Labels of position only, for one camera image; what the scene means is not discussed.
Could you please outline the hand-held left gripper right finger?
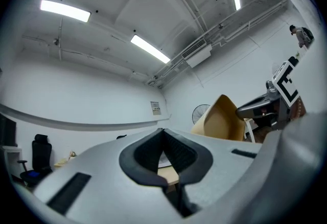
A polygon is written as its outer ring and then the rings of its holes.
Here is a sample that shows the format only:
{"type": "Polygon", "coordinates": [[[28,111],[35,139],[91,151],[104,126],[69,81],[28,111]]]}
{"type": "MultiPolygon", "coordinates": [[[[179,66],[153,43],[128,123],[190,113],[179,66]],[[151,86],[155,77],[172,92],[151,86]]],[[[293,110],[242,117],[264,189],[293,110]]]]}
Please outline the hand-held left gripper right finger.
{"type": "Polygon", "coordinates": [[[163,151],[179,177],[177,184],[177,210],[182,216],[190,216],[200,210],[190,202],[185,186],[200,182],[213,164],[211,152],[182,135],[169,129],[163,131],[163,151]]]}

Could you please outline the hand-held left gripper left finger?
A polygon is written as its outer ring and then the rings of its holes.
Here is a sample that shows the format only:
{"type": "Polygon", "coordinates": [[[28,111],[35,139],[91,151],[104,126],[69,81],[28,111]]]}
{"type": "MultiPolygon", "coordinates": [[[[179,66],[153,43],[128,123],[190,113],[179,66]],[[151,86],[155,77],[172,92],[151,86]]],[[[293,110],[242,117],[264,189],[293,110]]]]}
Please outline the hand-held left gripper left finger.
{"type": "Polygon", "coordinates": [[[139,185],[167,188],[168,182],[158,175],[160,156],[164,150],[163,129],[146,135],[125,147],[119,155],[123,172],[139,185]]]}

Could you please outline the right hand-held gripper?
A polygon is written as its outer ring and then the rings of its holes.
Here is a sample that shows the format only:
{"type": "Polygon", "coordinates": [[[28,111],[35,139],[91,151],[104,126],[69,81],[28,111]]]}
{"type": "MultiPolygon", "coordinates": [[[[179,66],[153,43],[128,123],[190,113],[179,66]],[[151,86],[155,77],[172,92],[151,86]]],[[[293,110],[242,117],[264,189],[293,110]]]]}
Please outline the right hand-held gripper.
{"type": "Polygon", "coordinates": [[[272,79],[266,82],[267,94],[238,107],[236,115],[240,119],[253,119],[259,128],[284,128],[291,121],[291,107],[299,98],[298,90],[290,77],[297,64],[298,59],[293,56],[284,61],[273,73],[272,79]],[[271,102],[272,111],[265,114],[271,102]]]}

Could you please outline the brown cardboard box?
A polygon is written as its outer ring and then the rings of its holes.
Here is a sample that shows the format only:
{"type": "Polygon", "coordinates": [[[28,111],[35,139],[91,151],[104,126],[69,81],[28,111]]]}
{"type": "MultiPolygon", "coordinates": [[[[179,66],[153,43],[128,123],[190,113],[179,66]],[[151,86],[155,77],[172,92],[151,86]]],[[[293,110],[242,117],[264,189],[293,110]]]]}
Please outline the brown cardboard box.
{"type": "Polygon", "coordinates": [[[201,116],[191,133],[211,138],[243,141],[245,121],[237,114],[237,107],[226,96],[221,95],[201,116]]]}

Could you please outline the wooden desk with white legs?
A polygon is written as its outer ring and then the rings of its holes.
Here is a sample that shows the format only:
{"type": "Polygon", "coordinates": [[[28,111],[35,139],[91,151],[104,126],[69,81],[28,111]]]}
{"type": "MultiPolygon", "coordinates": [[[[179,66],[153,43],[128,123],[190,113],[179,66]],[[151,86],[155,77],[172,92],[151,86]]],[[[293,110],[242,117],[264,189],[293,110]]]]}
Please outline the wooden desk with white legs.
{"type": "Polygon", "coordinates": [[[251,124],[250,124],[250,122],[252,121],[252,119],[244,119],[244,121],[245,121],[245,125],[247,127],[247,132],[250,135],[251,142],[252,143],[255,143],[255,137],[254,137],[254,134],[253,134],[253,131],[252,131],[252,127],[251,127],[251,124]]]}

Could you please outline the black standing fan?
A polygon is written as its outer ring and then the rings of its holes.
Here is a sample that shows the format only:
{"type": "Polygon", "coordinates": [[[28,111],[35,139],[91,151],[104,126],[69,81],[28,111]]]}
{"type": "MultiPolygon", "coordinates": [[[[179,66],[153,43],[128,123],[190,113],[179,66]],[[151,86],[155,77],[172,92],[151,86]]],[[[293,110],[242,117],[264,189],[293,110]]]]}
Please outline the black standing fan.
{"type": "Polygon", "coordinates": [[[198,105],[192,113],[192,122],[196,124],[198,120],[206,113],[206,111],[210,108],[209,104],[200,104],[198,105]]]}

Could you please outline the white ceiling pipes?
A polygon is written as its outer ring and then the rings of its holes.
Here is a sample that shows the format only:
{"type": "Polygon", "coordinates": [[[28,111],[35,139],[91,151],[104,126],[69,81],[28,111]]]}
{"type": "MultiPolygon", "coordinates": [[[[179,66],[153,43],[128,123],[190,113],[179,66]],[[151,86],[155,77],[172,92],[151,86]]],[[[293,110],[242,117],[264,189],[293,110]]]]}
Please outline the white ceiling pipes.
{"type": "Polygon", "coordinates": [[[146,85],[163,87],[174,76],[172,72],[186,64],[186,61],[203,50],[206,46],[224,46],[242,33],[265,20],[281,9],[287,0],[253,0],[243,8],[226,17],[211,27],[203,35],[192,41],[179,52],[168,64],[161,68],[146,85]]]}

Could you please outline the white air conditioner unit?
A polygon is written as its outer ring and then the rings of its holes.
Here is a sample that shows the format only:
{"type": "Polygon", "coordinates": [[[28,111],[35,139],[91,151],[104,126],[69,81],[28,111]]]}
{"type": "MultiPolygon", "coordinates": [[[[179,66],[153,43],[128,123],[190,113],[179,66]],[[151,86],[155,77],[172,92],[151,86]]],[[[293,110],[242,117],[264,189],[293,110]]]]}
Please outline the white air conditioner unit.
{"type": "Polygon", "coordinates": [[[189,46],[181,55],[186,63],[194,68],[211,56],[212,45],[205,39],[199,39],[189,46]]]}

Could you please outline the black chair with blue cushion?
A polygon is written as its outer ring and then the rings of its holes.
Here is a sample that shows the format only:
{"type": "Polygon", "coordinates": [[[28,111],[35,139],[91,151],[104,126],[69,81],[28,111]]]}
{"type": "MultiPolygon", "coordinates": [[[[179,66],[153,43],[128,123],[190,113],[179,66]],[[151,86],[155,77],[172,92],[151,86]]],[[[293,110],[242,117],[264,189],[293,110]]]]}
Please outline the black chair with blue cushion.
{"type": "Polygon", "coordinates": [[[32,170],[27,170],[26,160],[18,160],[24,171],[20,174],[27,187],[37,186],[46,176],[52,173],[50,158],[52,145],[48,142],[48,136],[36,134],[32,141],[32,170]]]}

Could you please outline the grey wall panel box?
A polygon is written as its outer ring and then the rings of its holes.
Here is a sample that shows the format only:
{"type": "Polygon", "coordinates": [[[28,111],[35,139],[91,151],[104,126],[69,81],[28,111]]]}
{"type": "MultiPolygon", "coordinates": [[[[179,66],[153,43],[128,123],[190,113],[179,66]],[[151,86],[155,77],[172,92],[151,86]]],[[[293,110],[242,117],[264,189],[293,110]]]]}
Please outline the grey wall panel box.
{"type": "Polygon", "coordinates": [[[154,116],[160,116],[161,115],[161,109],[160,109],[159,103],[151,101],[150,104],[151,104],[152,114],[154,116]]]}

